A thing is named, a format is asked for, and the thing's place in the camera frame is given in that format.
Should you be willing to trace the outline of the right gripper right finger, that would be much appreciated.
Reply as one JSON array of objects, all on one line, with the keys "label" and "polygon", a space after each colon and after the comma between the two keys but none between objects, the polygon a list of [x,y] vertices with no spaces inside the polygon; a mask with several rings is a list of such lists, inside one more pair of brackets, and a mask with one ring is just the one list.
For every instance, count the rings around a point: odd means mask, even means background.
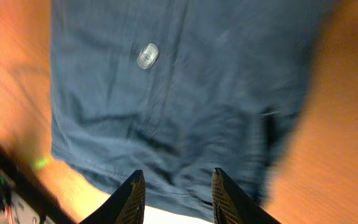
[{"label": "right gripper right finger", "polygon": [[211,186],[215,224],[280,224],[221,168],[214,169]]}]

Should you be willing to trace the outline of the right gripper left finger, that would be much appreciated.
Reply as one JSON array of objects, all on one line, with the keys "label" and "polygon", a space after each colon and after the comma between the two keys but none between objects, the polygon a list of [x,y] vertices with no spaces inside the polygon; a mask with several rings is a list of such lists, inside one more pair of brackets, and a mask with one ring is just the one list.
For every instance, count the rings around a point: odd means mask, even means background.
[{"label": "right gripper left finger", "polygon": [[80,224],[143,224],[145,179],[135,170],[126,181]]}]

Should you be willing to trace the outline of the dark blue denim shorts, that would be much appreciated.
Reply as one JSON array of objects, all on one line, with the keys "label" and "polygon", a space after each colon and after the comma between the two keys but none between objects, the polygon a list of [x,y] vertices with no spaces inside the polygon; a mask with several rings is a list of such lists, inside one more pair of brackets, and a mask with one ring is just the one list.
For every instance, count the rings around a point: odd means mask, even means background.
[{"label": "dark blue denim shorts", "polygon": [[222,168],[257,204],[302,109],[334,1],[55,0],[52,156],[113,193],[213,221]]}]

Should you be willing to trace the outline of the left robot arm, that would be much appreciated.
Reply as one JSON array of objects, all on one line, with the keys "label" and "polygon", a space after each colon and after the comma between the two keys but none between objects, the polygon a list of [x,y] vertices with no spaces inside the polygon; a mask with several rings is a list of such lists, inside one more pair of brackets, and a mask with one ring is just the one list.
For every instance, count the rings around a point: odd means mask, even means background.
[{"label": "left robot arm", "polygon": [[0,223],[74,223],[58,200],[0,145]]}]

